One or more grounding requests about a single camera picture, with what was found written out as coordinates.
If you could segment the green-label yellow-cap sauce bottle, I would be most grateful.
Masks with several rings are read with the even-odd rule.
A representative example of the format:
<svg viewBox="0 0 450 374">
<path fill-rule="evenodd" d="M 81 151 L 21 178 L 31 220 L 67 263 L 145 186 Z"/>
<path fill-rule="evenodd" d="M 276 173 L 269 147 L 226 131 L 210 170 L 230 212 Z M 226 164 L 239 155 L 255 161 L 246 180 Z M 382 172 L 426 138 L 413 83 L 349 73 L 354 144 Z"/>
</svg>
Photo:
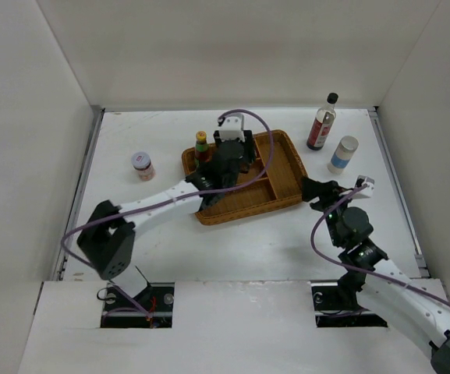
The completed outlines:
<svg viewBox="0 0 450 374">
<path fill-rule="evenodd" d="M 211 153 L 207 143 L 207 133 L 205 131 L 198 131 L 196 133 L 196 142 L 194 147 L 195 165 L 198 167 L 200 164 L 208 162 L 210 155 Z"/>
</svg>

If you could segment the white blue-label cylindrical container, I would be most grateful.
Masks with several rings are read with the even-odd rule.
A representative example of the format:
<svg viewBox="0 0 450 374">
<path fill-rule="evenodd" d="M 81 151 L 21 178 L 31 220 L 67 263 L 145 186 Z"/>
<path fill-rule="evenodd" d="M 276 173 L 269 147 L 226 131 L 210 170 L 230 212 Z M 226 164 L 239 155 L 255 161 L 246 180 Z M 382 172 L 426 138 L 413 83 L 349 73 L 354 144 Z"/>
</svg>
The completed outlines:
<svg viewBox="0 0 450 374">
<path fill-rule="evenodd" d="M 333 174 L 341 174 L 352 159 L 358 146 L 359 142 L 357 138 L 353 136 L 342 137 L 328 162 L 328 170 Z"/>
</svg>

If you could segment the dark soy sauce bottle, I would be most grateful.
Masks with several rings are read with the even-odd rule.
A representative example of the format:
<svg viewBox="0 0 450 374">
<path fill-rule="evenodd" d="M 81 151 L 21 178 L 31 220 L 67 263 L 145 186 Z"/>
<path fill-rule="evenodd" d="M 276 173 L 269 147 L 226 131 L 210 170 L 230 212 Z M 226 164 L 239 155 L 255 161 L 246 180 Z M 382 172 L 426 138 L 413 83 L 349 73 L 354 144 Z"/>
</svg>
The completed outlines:
<svg viewBox="0 0 450 374">
<path fill-rule="evenodd" d="M 330 93 L 326 104 L 317 110 L 310 134 L 306 140 L 306 146 L 311 150 L 320 150 L 328 138 L 328 134 L 336 118 L 335 104 L 338 94 Z"/>
</svg>

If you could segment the red-label lid glass jar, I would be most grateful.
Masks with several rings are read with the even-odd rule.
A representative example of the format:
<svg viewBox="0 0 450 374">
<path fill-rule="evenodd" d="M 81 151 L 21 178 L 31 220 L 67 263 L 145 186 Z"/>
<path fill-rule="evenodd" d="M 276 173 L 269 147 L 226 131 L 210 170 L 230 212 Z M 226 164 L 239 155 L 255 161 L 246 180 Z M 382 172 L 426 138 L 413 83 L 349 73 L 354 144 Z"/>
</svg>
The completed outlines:
<svg viewBox="0 0 450 374">
<path fill-rule="evenodd" d="M 154 166 L 146 152 L 136 152 L 131 157 L 131 163 L 141 180 L 149 181 L 155 176 Z"/>
</svg>

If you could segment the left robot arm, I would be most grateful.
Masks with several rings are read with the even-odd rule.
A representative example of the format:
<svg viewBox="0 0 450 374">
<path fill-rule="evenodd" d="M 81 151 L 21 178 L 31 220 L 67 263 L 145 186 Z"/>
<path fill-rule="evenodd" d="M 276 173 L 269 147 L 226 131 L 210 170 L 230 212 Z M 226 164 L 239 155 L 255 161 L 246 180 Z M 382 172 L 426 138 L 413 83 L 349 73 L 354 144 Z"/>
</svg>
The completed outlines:
<svg viewBox="0 0 450 374">
<path fill-rule="evenodd" d="M 119 205 L 99 203 L 88 221 L 101 223 L 83 229 L 76 241 L 99 277 L 124 291 L 123 301 L 132 310 L 142 310 L 150 301 L 149 282 L 131 263 L 135 241 L 160 224 L 217 204 L 256 160 L 250 130 L 236 139 L 224 139 L 219 130 L 214 135 L 216 149 L 209 161 L 157 195 Z"/>
</svg>

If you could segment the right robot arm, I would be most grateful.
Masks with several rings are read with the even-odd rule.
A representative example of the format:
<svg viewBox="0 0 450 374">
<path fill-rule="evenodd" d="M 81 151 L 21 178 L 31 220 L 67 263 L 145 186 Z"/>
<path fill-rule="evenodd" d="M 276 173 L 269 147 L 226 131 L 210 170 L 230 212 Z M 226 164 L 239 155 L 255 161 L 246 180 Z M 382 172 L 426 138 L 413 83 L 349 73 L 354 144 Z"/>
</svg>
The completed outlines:
<svg viewBox="0 0 450 374">
<path fill-rule="evenodd" d="M 366 309 L 412 341 L 436 373 L 450 373 L 450 302 L 418 288 L 371 240 L 367 213 L 353 199 L 371 197 L 374 180 L 358 177 L 352 188 L 336 181 L 301 179 L 302 199 L 321 212 L 331 243 L 341 249 L 332 264 L 345 269 L 335 287 L 336 315 Z"/>
</svg>

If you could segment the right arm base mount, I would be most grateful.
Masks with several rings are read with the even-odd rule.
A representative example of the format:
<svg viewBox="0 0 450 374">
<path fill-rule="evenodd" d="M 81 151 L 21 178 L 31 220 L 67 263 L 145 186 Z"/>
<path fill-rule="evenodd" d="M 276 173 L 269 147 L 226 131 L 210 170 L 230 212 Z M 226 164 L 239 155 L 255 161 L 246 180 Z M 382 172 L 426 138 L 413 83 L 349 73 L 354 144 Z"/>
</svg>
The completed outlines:
<svg viewBox="0 0 450 374">
<path fill-rule="evenodd" d="M 380 316 L 363 309 L 353 299 L 342 296 L 336 281 L 316 281 L 310 287 L 317 327 L 388 327 Z"/>
</svg>

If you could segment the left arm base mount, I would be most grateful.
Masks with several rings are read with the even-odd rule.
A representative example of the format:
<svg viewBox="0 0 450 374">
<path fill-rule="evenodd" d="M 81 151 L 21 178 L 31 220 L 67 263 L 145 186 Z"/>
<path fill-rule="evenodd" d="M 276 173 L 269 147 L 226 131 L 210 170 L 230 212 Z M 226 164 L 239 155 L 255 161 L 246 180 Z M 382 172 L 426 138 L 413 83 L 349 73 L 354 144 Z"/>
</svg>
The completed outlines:
<svg viewBox="0 0 450 374">
<path fill-rule="evenodd" d="M 150 315 L 141 311 L 126 296 L 109 284 L 97 292 L 102 302 L 100 328 L 105 329 L 158 329 L 171 328 L 175 284 L 152 283 L 134 300 Z"/>
</svg>

